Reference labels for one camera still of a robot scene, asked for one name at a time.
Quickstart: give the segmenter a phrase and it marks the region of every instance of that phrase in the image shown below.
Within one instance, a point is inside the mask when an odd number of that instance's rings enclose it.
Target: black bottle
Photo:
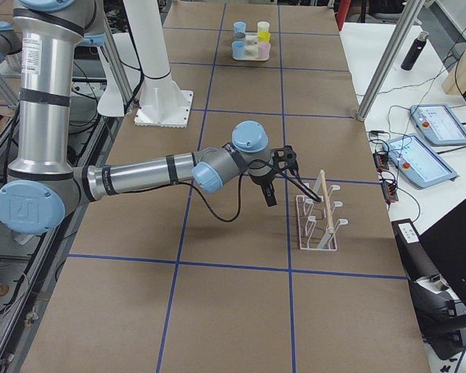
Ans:
[[[401,64],[401,68],[404,70],[411,70],[412,66],[414,66],[416,60],[419,57],[419,54],[421,54],[421,51],[426,45],[426,39],[428,38],[429,33],[426,31],[422,31],[418,38],[415,39],[412,42],[412,46],[409,49],[409,52],[407,52],[407,55],[404,58],[404,61]]]

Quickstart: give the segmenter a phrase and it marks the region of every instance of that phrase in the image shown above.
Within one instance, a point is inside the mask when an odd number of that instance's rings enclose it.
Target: computer monitor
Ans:
[[[466,199],[425,231],[420,242],[466,305]]]

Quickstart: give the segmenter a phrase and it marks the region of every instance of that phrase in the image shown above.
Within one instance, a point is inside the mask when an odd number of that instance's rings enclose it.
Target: label sticker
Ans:
[[[409,223],[399,224],[398,228],[401,230],[402,235],[407,243],[419,242],[418,235],[414,232],[412,225]]]
[[[23,74],[40,74],[41,71],[41,40],[23,39]]]

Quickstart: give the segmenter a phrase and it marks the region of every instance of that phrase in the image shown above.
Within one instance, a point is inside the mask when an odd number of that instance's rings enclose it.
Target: white tray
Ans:
[[[267,61],[270,59],[268,55],[267,58],[259,58],[257,53],[257,33],[246,33],[245,34],[245,54],[242,58],[234,58],[236,61]]]

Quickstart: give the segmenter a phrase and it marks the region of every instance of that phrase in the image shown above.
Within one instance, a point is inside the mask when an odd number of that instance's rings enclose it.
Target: white desk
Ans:
[[[393,30],[394,26],[392,25],[361,23],[346,23],[343,27],[340,35],[342,37],[343,47],[359,101],[362,100],[361,95],[366,92],[366,88],[376,70]],[[383,87],[381,87],[381,92],[388,91],[394,87],[422,83],[427,79],[437,76],[441,69],[443,69],[442,61],[439,59],[430,43],[426,45],[411,71],[401,69],[400,65],[402,60],[408,52],[412,41],[419,35],[421,30],[419,26],[414,26],[412,28],[388,73]],[[446,103],[450,106],[464,105],[465,101],[462,96],[448,96],[443,92],[441,84],[446,77],[447,72],[444,71],[433,81],[433,84],[430,81],[419,87],[396,89],[390,93],[378,95],[365,120],[367,131],[389,131],[387,114],[392,105],[410,107],[420,102]],[[466,122],[466,106],[455,108],[454,112],[462,122]],[[391,130],[398,133],[419,133],[412,121],[408,125],[408,118],[409,112],[407,110],[400,108],[392,109],[390,114]],[[435,147],[437,151],[449,148],[455,147]],[[442,157],[447,163],[454,167],[459,174],[459,177],[454,182],[446,181],[424,190],[418,190],[411,185],[406,178],[402,177],[400,174],[398,176],[398,185],[412,194],[421,205],[421,215],[415,223],[419,233],[423,233],[466,198],[466,149],[446,153],[443,154]],[[394,174],[397,173],[397,169],[393,167],[391,171]],[[414,219],[418,212],[416,203],[411,197],[401,191],[398,192],[398,197],[399,202],[392,204],[390,207],[389,216],[391,221],[403,218]],[[426,345],[426,352],[432,371],[439,371],[445,364],[452,365],[450,371],[454,371],[455,362],[441,361],[436,357],[429,345]],[[459,373],[466,373],[466,356],[464,357]]]

